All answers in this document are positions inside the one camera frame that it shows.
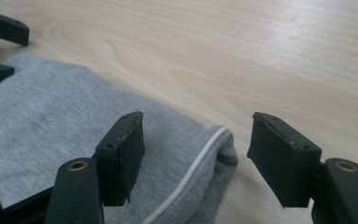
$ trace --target gray fabric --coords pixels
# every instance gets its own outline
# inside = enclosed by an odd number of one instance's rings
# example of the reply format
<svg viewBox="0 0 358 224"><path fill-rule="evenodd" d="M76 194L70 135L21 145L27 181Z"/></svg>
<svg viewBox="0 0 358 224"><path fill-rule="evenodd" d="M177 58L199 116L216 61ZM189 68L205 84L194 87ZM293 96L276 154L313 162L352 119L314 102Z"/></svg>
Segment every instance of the gray fabric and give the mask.
<svg viewBox="0 0 358 224"><path fill-rule="evenodd" d="M31 54L7 62L0 83L0 200L4 207L54 184L66 161L90 157L122 115L143 111L146 153L131 203L104 208L106 223L211 223L237 156L233 136L126 91L83 66ZM161 208L206 152L174 201Z"/></svg>

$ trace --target white piping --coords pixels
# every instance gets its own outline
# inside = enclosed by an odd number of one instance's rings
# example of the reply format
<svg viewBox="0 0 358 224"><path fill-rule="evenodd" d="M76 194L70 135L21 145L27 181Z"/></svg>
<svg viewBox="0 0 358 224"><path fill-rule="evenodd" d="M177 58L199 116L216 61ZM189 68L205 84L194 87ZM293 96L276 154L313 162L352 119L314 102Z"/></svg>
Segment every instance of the white piping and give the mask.
<svg viewBox="0 0 358 224"><path fill-rule="evenodd" d="M213 134L211 139L209 139L205 147L200 152L199 156L194 160L193 164L191 164L190 169L188 169L185 177L181 180L177 188L173 191L170 197L168 197L168 199L164 201L164 203L162 203L152 214L150 214L147 219L144 220L144 222L142 222L143 224L149 224L156 221L176 201L176 199L185 189L193 174L196 173L197 169L199 168L200 164L207 155L213 143L227 130L227 127L222 127L216 133Z"/></svg>

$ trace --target wooden table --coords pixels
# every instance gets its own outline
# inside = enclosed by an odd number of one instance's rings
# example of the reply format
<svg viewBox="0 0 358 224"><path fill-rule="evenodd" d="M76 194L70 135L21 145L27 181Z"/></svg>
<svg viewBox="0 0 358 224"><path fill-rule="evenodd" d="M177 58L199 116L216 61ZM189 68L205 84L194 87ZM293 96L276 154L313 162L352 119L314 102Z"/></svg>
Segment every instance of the wooden table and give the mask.
<svg viewBox="0 0 358 224"><path fill-rule="evenodd" d="M252 115L275 115L358 162L358 1L0 0L31 28L23 51L80 63L112 82L235 134L240 158L216 223L311 223L283 210L246 158Z"/></svg>

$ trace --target brass insert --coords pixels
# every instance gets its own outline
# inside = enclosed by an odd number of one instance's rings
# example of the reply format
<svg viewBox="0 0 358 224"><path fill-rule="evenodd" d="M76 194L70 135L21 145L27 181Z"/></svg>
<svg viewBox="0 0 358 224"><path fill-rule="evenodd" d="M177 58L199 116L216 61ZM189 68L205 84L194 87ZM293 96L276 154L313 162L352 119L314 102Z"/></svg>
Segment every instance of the brass insert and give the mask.
<svg viewBox="0 0 358 224"><path fill-rule="evenodd" d="M346 172L357 172L358 169L355 165L353 165L352 163L350 162L347 162L347 161L336 161L334 163L339 169L343 170L343 171L346 171Z"/></svg>
<svg viewBox="0 0 358 224"><path fill-rule="evenodd" d="M86 168L87 164L88 163L86 161L74 161L71 164L69 164L68 170L69 171L83 170L84 168Z"/></svg>

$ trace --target brass screw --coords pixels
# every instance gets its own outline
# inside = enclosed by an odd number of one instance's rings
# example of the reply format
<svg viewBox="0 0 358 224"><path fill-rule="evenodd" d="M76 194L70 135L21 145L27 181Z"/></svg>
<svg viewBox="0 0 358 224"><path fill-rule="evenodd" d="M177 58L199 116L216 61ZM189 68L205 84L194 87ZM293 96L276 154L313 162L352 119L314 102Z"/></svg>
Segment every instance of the brass screw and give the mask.
<svg viewBox="0 0 358 224"><path fill-rule="evenodd" d="M355 165L353 165L352 163L350 162L347 162L347 161L336 161L334 163L339 169L343 170L343 171L346 171L346 172L351 172L351 173L354 173L354 172L358 172L358 169Z"/></svg>

